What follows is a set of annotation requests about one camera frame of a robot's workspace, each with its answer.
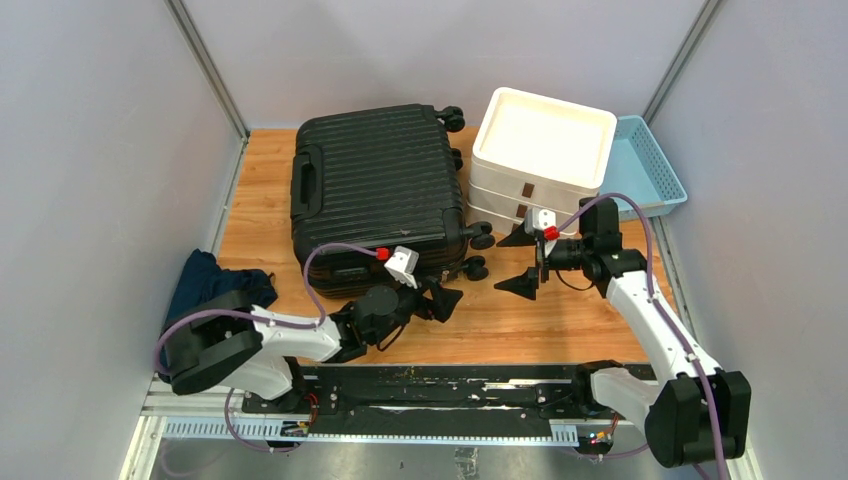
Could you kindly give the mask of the white three-drawer storage unit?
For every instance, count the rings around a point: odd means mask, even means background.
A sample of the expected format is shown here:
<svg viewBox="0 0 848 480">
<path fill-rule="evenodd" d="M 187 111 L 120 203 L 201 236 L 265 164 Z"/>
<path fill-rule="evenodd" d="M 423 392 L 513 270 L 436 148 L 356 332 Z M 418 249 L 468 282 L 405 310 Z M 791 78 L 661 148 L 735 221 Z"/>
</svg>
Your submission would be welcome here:
<svg viewBox="0 0 848 480">
<path fill-rule="evenodd" d="M 606 110 L 497 88 L 471 150 L 468 214 L 503 234 L 534 207 L 566 220 L 599 194 L 617 124 Z"/>
</svg>

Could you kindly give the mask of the black ribbed hard-shell suitcase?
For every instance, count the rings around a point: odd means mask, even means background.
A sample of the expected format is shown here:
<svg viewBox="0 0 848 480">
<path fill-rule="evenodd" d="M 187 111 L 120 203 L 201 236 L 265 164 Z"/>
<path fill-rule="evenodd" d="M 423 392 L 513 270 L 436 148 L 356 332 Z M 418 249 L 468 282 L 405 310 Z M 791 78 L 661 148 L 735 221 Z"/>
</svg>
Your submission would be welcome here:
<svg viewBox="0 0 848 480">
<path fill-rule="evenodd" d="M 409 248 L 415 273 L 485 279 L 492 226 L 465 217 L 458 106 L 406 104 L 312 118 L 296 133 L 290 183 L 293 251 L 314 291 L 352 298 L 392 282 L 367 250 Z"/>
</svg>

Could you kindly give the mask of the light blue plastic basket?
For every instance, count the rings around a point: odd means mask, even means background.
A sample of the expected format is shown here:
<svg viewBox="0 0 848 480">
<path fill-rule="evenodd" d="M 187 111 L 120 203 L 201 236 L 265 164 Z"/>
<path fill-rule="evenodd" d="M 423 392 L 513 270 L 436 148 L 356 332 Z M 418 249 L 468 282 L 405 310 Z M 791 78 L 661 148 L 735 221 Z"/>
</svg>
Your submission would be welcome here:
<svg viewBox="0 0 848 480">
<path fill-rule="evenodd" d="M 652 131 L 637 115 L 618 118 L 599 192 L 629 197 L 647 218 L 667 215 L 688 200 Z"/>
</svg>

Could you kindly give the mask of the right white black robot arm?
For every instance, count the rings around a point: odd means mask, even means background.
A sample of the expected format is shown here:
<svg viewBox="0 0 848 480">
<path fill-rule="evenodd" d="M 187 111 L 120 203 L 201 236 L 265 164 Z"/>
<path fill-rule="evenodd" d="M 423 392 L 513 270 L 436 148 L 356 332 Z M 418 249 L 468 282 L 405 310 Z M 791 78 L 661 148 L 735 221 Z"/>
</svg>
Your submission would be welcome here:
<svg viewBox="0 0 848 480">
<path fill-rule="evenodd" d="M 529 210 L 499 246 L 534 247 L 534 263 L 496 289 L 533 300 L 551 273 L 579 271 L 624 318 L 656 378 L 638 379 L 614 360 L 576 367 L 571 403 L 584 417 L 611 410 L 644 436 L 655 460 L 667 468 L 714 461 L 726 474 L 728 460 L 744 456 L 752 388 L 740 371 L 729 371 L 684 327 L 660 290 L 653 252 L 627 249 L 618 203 L 621 193 L 580 200 L 563 223 L 547 209 Z"/>
</svg>

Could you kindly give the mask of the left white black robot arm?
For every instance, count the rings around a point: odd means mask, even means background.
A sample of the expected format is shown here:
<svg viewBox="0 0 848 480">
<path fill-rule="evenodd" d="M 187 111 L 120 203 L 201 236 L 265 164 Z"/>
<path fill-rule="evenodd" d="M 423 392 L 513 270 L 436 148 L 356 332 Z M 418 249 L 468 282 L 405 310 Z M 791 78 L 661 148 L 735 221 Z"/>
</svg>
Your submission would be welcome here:
<svg viewBox="0 0 848 480">
<path fill-rule="evenodd" d="M 383 351 L 410 321 L 446 322 L 463 298 L 432 278 L 417 287 L 378 285 L 335 313 L 282 314 L 234 290 L 170 320 L 157 341 L 154 369 L 178 396 L 224 386 L 298 411 L 306 386 L 296 362 L 340 364 Z"/>
</svg>

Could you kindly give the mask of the dark blue cloth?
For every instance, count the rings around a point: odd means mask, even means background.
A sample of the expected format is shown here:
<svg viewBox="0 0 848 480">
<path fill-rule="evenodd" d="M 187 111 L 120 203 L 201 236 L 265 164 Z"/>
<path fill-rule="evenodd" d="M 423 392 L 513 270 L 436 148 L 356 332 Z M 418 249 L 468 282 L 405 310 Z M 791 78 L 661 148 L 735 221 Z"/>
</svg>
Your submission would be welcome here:
<svg viewBox="0 0 848 480">
<path fill-rule="evenodd" d="M 262 335 L 252 320 L 219 313 L 197 318 L 177 330 L 171 327 L 206 310 L 250 313 L 278 299 L 274 275 L 260 269 L 230 270 L 199 249 L 187 258 L 160 333 L 157 375 L 177 395 L 203 392 L 223 382 L 262 348 Z"/>
</svg>

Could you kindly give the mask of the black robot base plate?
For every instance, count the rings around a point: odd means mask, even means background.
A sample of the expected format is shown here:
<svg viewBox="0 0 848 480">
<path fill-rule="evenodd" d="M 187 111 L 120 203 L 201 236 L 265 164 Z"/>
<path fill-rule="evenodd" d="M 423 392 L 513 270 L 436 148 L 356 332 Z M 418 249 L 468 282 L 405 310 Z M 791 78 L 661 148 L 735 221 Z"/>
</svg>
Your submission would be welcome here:
<svg viewBox="0 0 848 480">
<path fill-rule="evenodd" d="M 235 410 L 294 418 L 315 398 L 314 439 L 565 443 L 555 424 L 604 427 L 613 417 L 578 406 L 575 372 L 573 364 L 305 366 L 298 400 L 250 393 Z"/>
</svg>

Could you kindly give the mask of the right aluminium frame post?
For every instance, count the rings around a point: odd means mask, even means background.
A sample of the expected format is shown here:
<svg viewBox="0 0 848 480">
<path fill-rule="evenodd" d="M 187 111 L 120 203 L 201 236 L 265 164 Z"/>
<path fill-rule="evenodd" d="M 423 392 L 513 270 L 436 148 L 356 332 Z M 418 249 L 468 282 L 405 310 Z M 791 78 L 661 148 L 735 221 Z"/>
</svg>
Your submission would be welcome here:
<svg viewBox="0 0 848 480">
<path fill-rule="evenodd" d="M 684 69 L 692 59 L 724 4 L 725 1 L 723 0 L 707 0 L 702 2 L 702 5 L 685 34 L 683 41 L 665 70 L 665 73 L 662 75 L 642 114 L 643 119 L 648 124 L 651 124 L 655 120 L 661 108 L 666 103 L 667 98 L 671 94 L 683 74 Z"/>
</svg>

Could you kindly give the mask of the aluminium frame post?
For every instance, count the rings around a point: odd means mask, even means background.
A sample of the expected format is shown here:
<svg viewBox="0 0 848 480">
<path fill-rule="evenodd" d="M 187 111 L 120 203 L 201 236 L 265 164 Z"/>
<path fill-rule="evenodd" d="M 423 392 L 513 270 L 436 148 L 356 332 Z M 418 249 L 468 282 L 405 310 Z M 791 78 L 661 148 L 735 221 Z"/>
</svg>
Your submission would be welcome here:
<svg viewBox="0 0 848 480">
<path fill-rule="evenodd" d="M 236 105 L 234 97 L 227 88 L 224 78 L 215 64 L 186 3 L 182 0 L 165 0 L 164 4 L 171 13 L 230 125 L 242 139 L 242 142 L 246 143 L 250 135 L 250 130 Z"/>
<path fill-rule="evenodd" d="M 707 0 L 702 2 L 702 5 L 685 34 L 683 41 L 665 70 L 665 73 L 662 75 L 642 114 L 643 119 L 648 124 L 651 124 L 655 120 L 661 108 L 666 103 L 667 98 L 671 94 L 683 74 L 684 69 L 692 59 L 724 4 L 725 1 L 723 0 Z"/>
</svg>

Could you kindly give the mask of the left aluminium frame post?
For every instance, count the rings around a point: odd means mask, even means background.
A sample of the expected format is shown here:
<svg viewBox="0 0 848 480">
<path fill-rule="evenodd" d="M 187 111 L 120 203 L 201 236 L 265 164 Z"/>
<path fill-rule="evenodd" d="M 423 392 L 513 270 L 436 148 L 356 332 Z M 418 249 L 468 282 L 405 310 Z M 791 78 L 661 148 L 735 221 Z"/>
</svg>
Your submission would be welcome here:
<svg viewBox="0 0 848 480">
<path fill-rule="evenodd" d="M 215 64 L 186 3 L 182 0 L 165 0 L 164 4 L 171 13 L 230 125 L 242 139 L 242 142 L 246 143 L 250 135 L 250 130 L 236 105 L 234 97 L 227 88 L 224 78 Z"/>
</svg>

